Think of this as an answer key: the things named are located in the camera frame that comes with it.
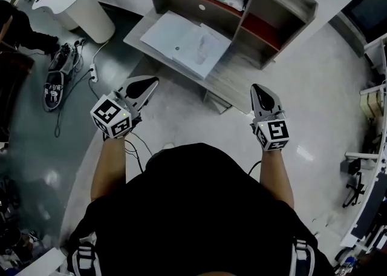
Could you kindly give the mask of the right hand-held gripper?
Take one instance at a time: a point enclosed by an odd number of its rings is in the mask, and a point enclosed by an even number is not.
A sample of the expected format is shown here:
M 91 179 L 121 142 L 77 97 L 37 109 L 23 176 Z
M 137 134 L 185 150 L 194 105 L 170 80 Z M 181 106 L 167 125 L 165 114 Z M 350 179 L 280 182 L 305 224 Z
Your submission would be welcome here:
M 283 149 L 290 135 L 287 128 L 285 111 L 281 111 L 281 101 L 276 93 L 260 84 L 253 84 L 250 89 L 252 109 L 255 116 L 250 124 L 253 133 L 260 142 L 263 151 Z

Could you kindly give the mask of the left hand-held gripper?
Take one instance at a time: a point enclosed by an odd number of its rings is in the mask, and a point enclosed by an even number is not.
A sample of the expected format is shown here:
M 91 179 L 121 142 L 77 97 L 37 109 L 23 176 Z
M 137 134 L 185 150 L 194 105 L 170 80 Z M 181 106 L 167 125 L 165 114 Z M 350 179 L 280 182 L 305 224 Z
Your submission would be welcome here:
M 140 110 L 148 104 L 159 84 L 156 76 L 135 76 L 125 80 L 122 90 L 103 95 L 90 111 L 95 126 L 106 138 L 117 139 L 141 121 Z

